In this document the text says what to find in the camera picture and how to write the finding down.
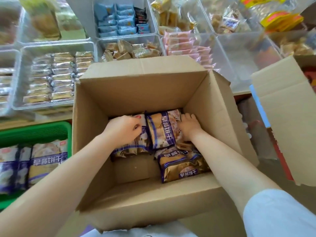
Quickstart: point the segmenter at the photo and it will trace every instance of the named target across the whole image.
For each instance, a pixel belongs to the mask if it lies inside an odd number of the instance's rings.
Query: open cardboard box
[[[287,57],[252,75],[252,84],[296,184],[316,186],[316,95],[301,67],[316,56]]]
[[[100,134],[109,118],[183,108],[205,131],[258,165],[229,84],[187,56],[95,63],[76,83],[73,154]],[[223,194],[211,172],[162,184],[157,162],[139,155],[108,159],[77,209],[99,230],[130,229],[208,211]]]

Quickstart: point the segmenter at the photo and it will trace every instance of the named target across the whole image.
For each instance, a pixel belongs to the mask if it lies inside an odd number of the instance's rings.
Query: person's right arm
[[[242,155],[202,130],[195,115],[181,115],[180,129],[203,155],[243,217],[249,199],[265,189],[281,189]]]

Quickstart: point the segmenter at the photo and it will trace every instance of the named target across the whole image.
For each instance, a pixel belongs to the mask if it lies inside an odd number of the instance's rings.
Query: white sleeve
[[[247,237],[315,237],[316,215],[282,190],[251,197],[243,213]]]

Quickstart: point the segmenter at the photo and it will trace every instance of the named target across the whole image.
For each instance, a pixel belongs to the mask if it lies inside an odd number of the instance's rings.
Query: person
[[[239,153],[203,131],[194,115],[183,114],[181,120],[179,125],[185,140],[197,147],[234,201],[248,237],[316,236],[313,213]],[[140,119],[122,116],[109,121],[102,134],[0,213],[1,236],[55,236],[110,153],[132,142],[140,133]],[[86,234],[88,237],[122,235],[195,236],[179,222],[103,234],[94,230]]]

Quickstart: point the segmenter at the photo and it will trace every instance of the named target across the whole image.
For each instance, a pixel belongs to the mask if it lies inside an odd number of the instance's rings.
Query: green basket
[[[71,125],[65,121],[0,131],[0,148],[16,144],[34,145],[65,139],[68,139],[69,158],[71,156]],[[17,191],[11,195],[0,195],[0,210],[8,207],[22,194],[23,191]]]

